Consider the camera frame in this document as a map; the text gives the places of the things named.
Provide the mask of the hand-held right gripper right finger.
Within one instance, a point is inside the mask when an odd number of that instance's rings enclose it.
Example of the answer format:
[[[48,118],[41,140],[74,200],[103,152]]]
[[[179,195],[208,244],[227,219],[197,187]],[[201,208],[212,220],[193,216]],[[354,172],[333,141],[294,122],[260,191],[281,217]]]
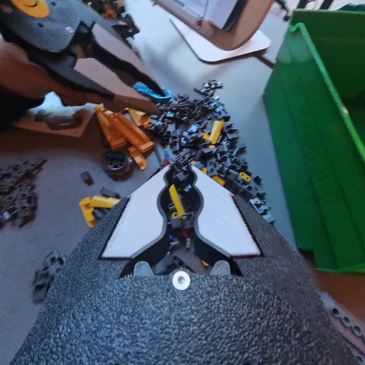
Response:
[[[208,245],[227,258],[259,257],[260,249],[240,213],[233,194],[190,166],[199,201],[194,215],[196,243]]]

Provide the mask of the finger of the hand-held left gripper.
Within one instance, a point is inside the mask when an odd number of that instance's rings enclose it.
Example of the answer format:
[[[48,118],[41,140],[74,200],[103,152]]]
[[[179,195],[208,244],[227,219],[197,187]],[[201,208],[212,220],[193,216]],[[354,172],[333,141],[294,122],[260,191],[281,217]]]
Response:
[[[88,40],[86,41],[86,57],[95,57],[98,60],[107,61],[108,56],[137,56],[128,42],[120,37],[112,27],[105,28],[99,23],[92,23],[88,30]],[[99,87],[93,85],[86,79],[86,92],[97,94],[104,98],[104,94]]]
[[[158,113],[155,103],[133,87],[141,83],[163,96],[162,88],[138,56],[108,56],[107,61],[95,57],[79,58],[73,70],[101,89],[110,110],[128,107],[149,114]]]

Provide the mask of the yellow grey brick toy vehicle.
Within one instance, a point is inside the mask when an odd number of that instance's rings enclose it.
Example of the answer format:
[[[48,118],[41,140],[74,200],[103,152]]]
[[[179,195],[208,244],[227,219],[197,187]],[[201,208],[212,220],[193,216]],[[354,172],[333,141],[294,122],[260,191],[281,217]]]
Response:
[[[131,15],[126,12],[123,1],[83,0],[82,2],[104,18],[122,38],[134,38],[134,35],[140,32]]]

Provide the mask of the yellow brick beam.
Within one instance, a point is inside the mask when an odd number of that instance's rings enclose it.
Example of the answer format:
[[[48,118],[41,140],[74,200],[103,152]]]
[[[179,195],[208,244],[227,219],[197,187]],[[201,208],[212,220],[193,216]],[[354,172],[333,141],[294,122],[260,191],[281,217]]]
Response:
[[[179,194],[178,194],[177,189],[174,184],[172,184],[170,186],[169,194],[170,194],[171,202],[174,205],[174,210],[172,212],[171,217],[172,218],[181,218],[181,219],[186,220],[187,217],[186,217],[185,208],[181,202],[181,199],[179,197]]]

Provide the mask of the pile of grey brick parts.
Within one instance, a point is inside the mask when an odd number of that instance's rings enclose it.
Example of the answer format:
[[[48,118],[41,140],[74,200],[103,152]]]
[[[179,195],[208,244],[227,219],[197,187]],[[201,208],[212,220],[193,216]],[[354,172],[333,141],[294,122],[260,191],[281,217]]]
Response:
[[[262,190],[262,179],[249,171],[244,157],[246,144],[240,141],[239,130],[231,121],[231,115],[221,102],[218,90],[224,83],[212,79],[194,88],[197,98],[186,94],[172,95],[167,103],[156,103],[159,113],[151,116],[148,129],[160,139],[163,147],[169,147],[175,157],[169,159],[165,152],[165,164],[171,165],[172,184],[175,185],[185,208],[187,219],[172,218],[174,205],[170,198],[169,225],[171,231],[187,231],[192,238],[193,252],[205,266],[213,266],[219,260],[232,261],[198,240],[194,230],[194,215],[198,210],[197,193],[192,187],[194,177],[190,166],[200,171],[233,194],[241,198],[270,225],[275,217]]]

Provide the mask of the yellow pointed brick piece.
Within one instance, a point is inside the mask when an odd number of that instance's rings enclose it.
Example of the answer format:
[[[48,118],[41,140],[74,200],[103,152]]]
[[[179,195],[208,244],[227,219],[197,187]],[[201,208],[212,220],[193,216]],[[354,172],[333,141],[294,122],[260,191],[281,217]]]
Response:
[[[121,199],[95,195],[79,202],[79,207],[89,228],[93,228],[110,212]]]

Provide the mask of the blue brick separator tool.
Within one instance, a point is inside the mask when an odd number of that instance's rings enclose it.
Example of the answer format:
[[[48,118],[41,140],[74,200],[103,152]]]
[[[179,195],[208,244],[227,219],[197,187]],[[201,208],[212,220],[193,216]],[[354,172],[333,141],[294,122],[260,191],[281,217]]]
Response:
[[[152,89],[148,88],[146,85],[141,84],[141,83],[136,83],[133,85],[133,87],[140,94],[142,94],[143,96],[152,100],[155,104],[156,103],[167,103],[172,98],[172,92],[167,88],[162,88],[162,90],[165,93],[165,95],[162,96],[162,95],[156,93],[155,91],[153,91]]]

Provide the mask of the yellow brick panel assembly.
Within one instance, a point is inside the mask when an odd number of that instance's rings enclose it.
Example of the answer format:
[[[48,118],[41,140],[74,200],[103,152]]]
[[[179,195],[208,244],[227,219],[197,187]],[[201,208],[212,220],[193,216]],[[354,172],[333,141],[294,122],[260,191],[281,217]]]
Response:
[[[139,169],[145,170],[144,153],[154,147],[154,142],[134,122],[121,113],[108,110],[103,104],[95,106],[94,113],[109,147],[115,150],[130,144],[127,151]]]

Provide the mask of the white instruction booklet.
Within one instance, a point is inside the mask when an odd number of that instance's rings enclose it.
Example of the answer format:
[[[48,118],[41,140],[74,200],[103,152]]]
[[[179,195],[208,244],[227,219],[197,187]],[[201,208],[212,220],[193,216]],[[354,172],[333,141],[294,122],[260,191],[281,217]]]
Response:
[[[66,107],[54,92],[46,95],[39,107],[29,109],[13,127],[46,134],[80,138],[92,116],[96,104]]]

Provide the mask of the dark grey brick cluster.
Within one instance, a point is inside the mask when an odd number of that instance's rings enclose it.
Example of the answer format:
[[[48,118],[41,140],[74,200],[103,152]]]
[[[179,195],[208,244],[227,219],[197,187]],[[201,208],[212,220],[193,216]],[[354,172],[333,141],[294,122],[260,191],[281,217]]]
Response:
[[[32,300],[34,304],[43,303],[52,283],[59,275],[66,262],[66,256],[58,251],[51,251],[43,260],[39,270],[34,272]]]

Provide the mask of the green plastic bin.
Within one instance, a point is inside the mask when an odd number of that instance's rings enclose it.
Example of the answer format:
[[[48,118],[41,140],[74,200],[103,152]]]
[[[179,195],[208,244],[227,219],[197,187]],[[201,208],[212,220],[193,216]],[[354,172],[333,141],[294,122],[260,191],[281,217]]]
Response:
[[[295,10],[263,93],[296,246],[364,275],[365,15]]]

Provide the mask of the printed instruction sheet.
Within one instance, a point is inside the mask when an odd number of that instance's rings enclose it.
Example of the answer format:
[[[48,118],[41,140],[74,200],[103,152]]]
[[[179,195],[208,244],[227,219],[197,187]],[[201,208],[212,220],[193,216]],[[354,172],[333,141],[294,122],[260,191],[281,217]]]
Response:
[[[237,0],[182,0],[184,11],[195,18],[207,20],[222,29],[231,15]]]

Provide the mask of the wooden document stand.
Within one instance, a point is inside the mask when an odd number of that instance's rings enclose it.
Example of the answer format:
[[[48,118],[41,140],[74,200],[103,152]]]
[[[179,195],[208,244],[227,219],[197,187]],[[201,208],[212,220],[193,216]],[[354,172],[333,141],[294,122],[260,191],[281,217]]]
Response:
[[[184,11],[181,0],[155,0],[153,3],[171,14],[172,24],[200,61],[226,61],[264,51],[271,44],[259,28],[273,0],[238,0],[222,29]]]

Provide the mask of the heap of black track links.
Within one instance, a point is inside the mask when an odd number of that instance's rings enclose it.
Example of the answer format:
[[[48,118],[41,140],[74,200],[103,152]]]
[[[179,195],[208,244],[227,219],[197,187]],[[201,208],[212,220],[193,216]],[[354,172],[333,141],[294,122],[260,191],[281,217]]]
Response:
[[[32,221],[38,207],[34,180],[47,162],[20,160],[0,170],[0,225],[12,222],[19,227]]]

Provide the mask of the grey brick hub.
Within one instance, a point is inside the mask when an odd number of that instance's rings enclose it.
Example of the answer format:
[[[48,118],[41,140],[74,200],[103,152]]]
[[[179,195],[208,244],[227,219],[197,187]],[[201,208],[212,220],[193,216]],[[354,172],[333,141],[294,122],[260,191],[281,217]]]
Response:
[[[335,301],[324,291],[319,292],[320,298],[326,308],[330,320],[342,337],[358,351],[365,351],[365,325],[347,308]]]

